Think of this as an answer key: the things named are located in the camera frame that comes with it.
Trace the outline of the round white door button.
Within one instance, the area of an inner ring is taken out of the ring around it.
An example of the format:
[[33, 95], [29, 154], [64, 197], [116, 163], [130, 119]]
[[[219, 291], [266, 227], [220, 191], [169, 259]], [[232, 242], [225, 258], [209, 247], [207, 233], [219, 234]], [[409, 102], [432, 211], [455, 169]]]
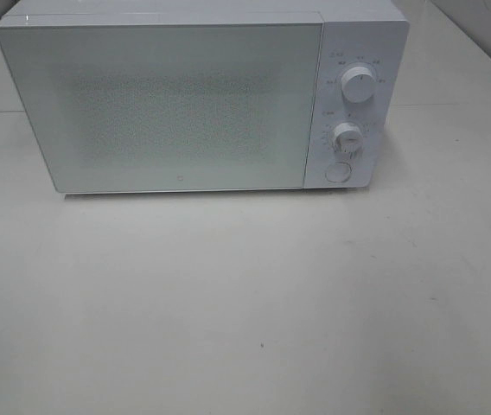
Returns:
[[343, 183], [349, 180], [351, 174], [352, 167], [349, 163], [336, 162], [326, 169], [325, 178], [328, 182]]

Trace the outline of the white microwave door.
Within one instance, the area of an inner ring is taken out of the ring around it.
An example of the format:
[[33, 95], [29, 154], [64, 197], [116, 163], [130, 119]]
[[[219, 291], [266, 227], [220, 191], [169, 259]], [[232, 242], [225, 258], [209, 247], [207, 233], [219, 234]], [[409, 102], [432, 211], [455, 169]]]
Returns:
[[64, 194], [300, 188], [318, 24], [2, 28]]

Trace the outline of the white timer knob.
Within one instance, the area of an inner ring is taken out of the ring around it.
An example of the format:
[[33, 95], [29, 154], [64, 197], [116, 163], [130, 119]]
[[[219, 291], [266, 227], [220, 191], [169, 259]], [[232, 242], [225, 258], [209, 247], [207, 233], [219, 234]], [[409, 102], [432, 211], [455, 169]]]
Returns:
[[355, 153], [363, 145], [363, 133], [355, 123], [338, 124], [331, 133], [332, 145], [340, 153]]

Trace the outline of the upper white power knob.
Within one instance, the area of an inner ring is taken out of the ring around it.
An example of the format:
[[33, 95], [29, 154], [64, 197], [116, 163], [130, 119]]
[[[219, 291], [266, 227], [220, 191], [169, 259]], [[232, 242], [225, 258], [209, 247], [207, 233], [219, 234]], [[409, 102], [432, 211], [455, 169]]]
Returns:
[[342, 95], [351, 103], [369, 100], [375, 93], [377, 76], [372, 67], [363, 62], [349, 65], [340, 75]]

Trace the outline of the white microwave oven body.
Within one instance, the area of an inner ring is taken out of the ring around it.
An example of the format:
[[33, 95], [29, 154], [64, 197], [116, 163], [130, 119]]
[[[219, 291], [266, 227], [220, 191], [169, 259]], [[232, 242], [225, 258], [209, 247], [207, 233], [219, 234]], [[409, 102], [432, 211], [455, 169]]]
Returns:
[[[389, 1], [21, 1], [2, 17], [0, 29], [277, 24], [322, 28], [304, 181], [300, 188], [239, 190], [364, 188], [373, 175], [410, 28]], [[366, 63], [377, 76], [374, 95], [359, 104], [345, 99], [339, 81], [355, 62]], [[363, 133], [355, 153], [332, 145], [332, 130], [344, 122]], [[347, 182], [325, 178], [336, 162], [351, 165]]]

